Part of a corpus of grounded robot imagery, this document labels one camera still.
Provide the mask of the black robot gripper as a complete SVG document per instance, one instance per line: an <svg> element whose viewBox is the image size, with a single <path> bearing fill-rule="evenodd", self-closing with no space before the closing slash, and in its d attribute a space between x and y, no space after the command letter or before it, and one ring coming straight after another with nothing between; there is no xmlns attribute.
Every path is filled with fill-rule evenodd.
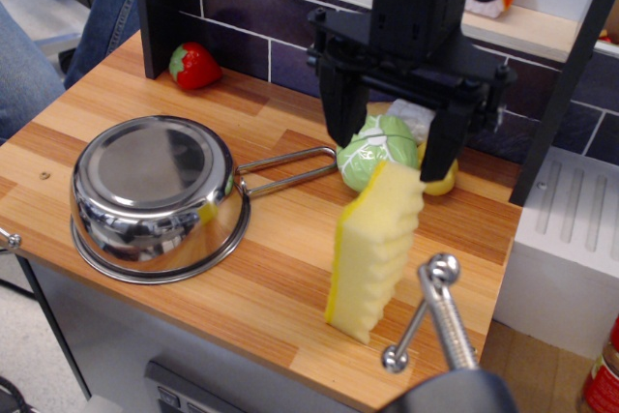
<svg viewBox="0 0 619 413"><path fill-rule="evenodd" d="M372 0L366 13L309 13L308 63L339 147L365 124L372 89L437 110L421 166L426 183L447 176L473 131L501 124L502 94L516 73L464 36L465 1Z"/></svg>

